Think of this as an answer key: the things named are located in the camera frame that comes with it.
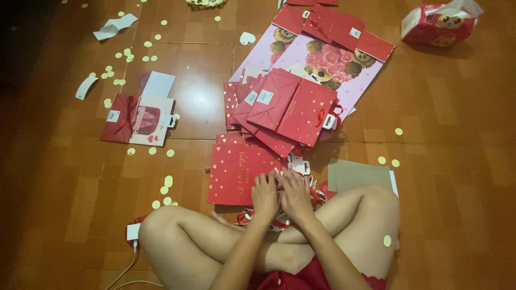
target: hand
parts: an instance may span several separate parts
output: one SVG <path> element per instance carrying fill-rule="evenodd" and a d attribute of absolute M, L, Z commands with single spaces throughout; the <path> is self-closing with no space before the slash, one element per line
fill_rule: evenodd
<path fill-rule="evenodd" d="M 300 227 L 316 220 L 312 203 L 310 202 L 310 181 L 308 176 L 301 177 L 295 171 L 278 176 L 283 190 L 280 191 L 283 211 Z"/>
<path fill-rule="evenodd" d="M 280 208 L 280 201 L 276 190 L 275 170 L 269 173 L 269 182 L 267 182 L 264 173 L 254 178 L 251 198 L 254 207 L 254 215 L 251 221 L 259 220 L 269 226 Z"/>

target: foot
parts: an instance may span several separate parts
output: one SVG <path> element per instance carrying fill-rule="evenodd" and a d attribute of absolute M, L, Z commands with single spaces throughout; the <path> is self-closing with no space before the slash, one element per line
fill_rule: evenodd
<path fill-rule="evenodd" d="M 211 217 L 212 219 L 220 222 L 220 223 L 223 223 L 223 224 L 227 224 L 229 225 L 230 227 L 234 228 L 234 229 L 237 229 L 239 231 L 243 231 L 245 228 L 244 227 L 239 227 L 235 224 L 232 224 L 230 222 L 228 222 L 225 218 L 223 218 L 222 216 L 220 216 L 219 214 L 217 214 L 215 211 L 212 211 L 210 214 L 209 214 L 209 217 Z"/>

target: white heart tag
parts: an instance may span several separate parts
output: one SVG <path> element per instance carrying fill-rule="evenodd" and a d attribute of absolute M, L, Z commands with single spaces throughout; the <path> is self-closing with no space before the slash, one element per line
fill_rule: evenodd
<path fill-rule="evenodd" d="M 247 45 L 250 43 L 254 43 L 256 41 L 256 37 L 249 32 L 243 32 L 240 36 L 240 43 L 243 45 Z"/>

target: white cable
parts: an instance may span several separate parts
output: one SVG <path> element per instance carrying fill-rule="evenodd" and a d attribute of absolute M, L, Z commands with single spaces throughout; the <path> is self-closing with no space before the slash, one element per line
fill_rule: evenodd
<path fill-rule="evenodd" d="M 129 271 L 129 269 L 131 269 L 134 264 L 136 264 L 136 261 L 138 260 L 138 255 L 137 255 L 137 246 L 138 246 L 138 240 L 134 240 L 133 242 L 133 248 L 134 248 L 134 259 L 133 259 L 133 262 L 129 265 L 129 267 L 127 267 L 127 269 L 124 270 L 124 272 L 122 272 L 122 274 L 120 274 L 114 281 L 113 283 L 111 283 L 107 288 L 106 290 L 109 290 L 111 287 L 113 287 L 113 285 L 127 272 Z M 145 281 L 145 280 L 136 280 L 136 281 L 131 281 L 131 282 L 127 282 L 127 283 L 124 283 L 118 287 L 116 287 L 114 290 L 117 290 L 117 289 L 120 289 L 124 286 L 127 286 L 129 284 L 132 284 L 132 283 L 150 283 L 150 284 L 153 284 L 153 285 L 156 285 L 156 286 L 159 286 L 159 287 L 163 287 L 163 285 L 161 284 L 157 284 L 157 283 L 154 283 L 154 282 L 151 282 L 151 281 Z"/>
<path fill-rule="evenodd" d="M 133 284 L 133 283 L 149 283 L 149 284 L 152 284 L 152 285 L 156 285 L 156 286 L 159 286 L 159 287 L 163 287 L 163 285 L 158 284 L 158 283 L 154 283 L 154 282 L 151 282 L 151 281 L 135 280 L 135 281 L 131 281 L 131 282 L 124 283 L 124 284 L 122 284 L 122 285 L 120 285 L 120 286 L 116 287 L 116 288 L 115 288 L 115 289 L 113 289 L 113 290 L 118 290 L 118 289 L 120 289 L 120 288 L 122 288 L 122 287 L 124 287 L 124 286 L 127 286 L 127 285 L 129 285 L 129 284 Z"/>

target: red shorts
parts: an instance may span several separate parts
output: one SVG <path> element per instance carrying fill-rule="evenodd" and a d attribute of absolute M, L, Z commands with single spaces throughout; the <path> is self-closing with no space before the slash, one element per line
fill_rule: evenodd
<path fill-rule="evenodd" d="M 373 290 L 385 290 L 385 279 L 368 277 L 362 274 Z M 330 290 L 324 276 L 323 268 L 315 256 L 308 265 L 293 275 L 283 271 L 274 271 L 267 274 L 255 273 L 249 281 L 248 290 L 296 289 L 296 290 Z"/>

